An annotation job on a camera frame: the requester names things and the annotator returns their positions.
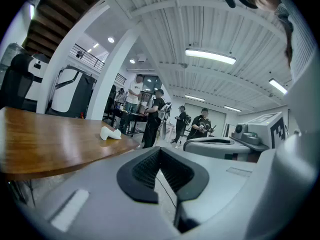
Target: white column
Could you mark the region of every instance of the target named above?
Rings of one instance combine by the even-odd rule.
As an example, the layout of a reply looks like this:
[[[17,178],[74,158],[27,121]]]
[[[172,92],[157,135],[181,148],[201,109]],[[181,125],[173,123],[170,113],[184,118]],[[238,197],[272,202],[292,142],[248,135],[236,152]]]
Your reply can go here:
[[[105,65],[94,87],[91,100],[89,103],[86,119],[101,120],[111,87],[114,84],[117,73],[120,70],[128,52],[136,42],[142,32],[142,23],[138,23],[135,27],[126,31],[123,37],[114,47],[113,51],[105,60]]]
[[[59,46],[56,48],[44,73],[39,90],[39,98],[36,105],[36,112],[44,114],[48,105],[48,99],[53,84],[58,76],[59,71],[65,65],[66,59],[71,48],[75,45],[80,35],[94,22],[102,13],[109,8],[106,2],[103,2],[90,11],[88,11],[66,34]]]

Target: metal railing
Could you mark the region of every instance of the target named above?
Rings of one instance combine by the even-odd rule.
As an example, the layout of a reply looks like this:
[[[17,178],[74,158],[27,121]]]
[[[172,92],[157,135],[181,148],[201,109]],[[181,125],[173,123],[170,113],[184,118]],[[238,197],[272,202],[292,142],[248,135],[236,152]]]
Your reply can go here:
[[[100,59],[93,56],[92,54],[90,54],[89,52],[87,52],[85,49],[83,49],[81,46],[77,44],[75,44],[71,48],[70,53],[76,56],[77,58],[79,58],[80,60],[83,60],[85,63],[89,64],[90,66],[98,69],[99,72],[103,69],[105,65]]]

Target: man in black t-shirt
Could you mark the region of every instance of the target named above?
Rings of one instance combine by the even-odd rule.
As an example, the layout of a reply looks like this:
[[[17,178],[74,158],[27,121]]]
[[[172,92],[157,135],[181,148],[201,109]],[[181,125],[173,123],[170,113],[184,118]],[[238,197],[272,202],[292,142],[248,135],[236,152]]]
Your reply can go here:
[[[211,122],[208,118],[209,111],[204,107],[201,111],[201,115],[198,115],[193,119],[191,131],[186,140],[205,138],[208,132],[213,133],[214,129],[211,128]]]
[[[155,92],[155,100],[152,108],[146,110],[146,113],[149,113],[149,115],[143,134],[144,149],[150,148],[155,144],[157,130],[161,124],[161,119],[158,117],[158,111],[166,104],[164,98],[162,98],[163,95],[164,91],[162,89],[158,89]]]
[[[172,144],[175,144],[178,142],[180,135],[181,135],[181,131],[183,131],[185,129],[185,125],[186,125],[186,118],[187,118],[187,113],[185,112],[185,106],[181,106],[179,107],[179,111],[180,111],[180,115],[179,117],[176,116],[176,125],[175,125],[175,138],[171,141]]]

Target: ceiling light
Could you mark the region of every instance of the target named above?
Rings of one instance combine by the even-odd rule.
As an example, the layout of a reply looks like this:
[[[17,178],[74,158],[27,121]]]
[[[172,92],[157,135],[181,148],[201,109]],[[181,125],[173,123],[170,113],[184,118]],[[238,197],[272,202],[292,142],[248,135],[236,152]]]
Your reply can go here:
[[[276,80],[274,80],[273,78],[269,80],[269,84],[273,85],[275,88],[277,88],[280,92],[282,92],[283,94],[287,93],[287,90],[285,88],[283,88],[281,86],[280,83],[278,83]]]
[[[230,107],[230,106],[224,106],[225,109],[228,109],[228,110],[233,110],[233,111],[237,111],[237,112],[241,112],[240,109],[236,109],[236,108],[233,108],[233,107]]]
[[[34,17],[35,14],[35,6],[33,4],[30,4],[30,19]]]
[[[185,49],[185,55],[216,60],[216,61],[231,64],[231,65],[235,64],[236,62],[236,58],[234,57],[213,53],[213,52],[208,52],[208,51],[203,51],[203,50]]]
[[[203,98],[192,97],[192,96],[189,96],[189,95],[184,95],[184,97],[189,98],[189,99],[194,99],[194,100],[197,100],[197,101],[202,101],[202,102],[205,101],[205,99],[203,99]]]

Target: black t-shirt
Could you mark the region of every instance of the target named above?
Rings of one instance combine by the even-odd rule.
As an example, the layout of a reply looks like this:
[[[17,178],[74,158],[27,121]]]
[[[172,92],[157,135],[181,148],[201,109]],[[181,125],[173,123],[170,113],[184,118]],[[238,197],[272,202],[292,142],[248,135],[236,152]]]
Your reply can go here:
[[[163,98],[156,98],[154,100],[153,106],[158,106],[158,111],[163,108],[165,105],[165,101]],[[158,111],[149,113],[149,118],[157,118],[158,117]]]
[[[211,128],[211,122],[210,120],[204,119],[202,116],[197,116],[193,119],[193,122],[191,124],[196,125],[196,126],[203,126],[203,128],[205,128],[207,131],[206,132],[200,132],[196,129],[194,129],[193,127],[191,127],[188,139],[195,139],[195,138],[205,138],[208,135],[208,130]]]
[[[186,122],[186,118],[187,118],[187,113],[186,112],[181,112],[181,114],[179,115],[179,118],[181,120],[177,120],[176,121],[176,127],[178,129],[182,129],[183,127],[185,127],[185,122]]]

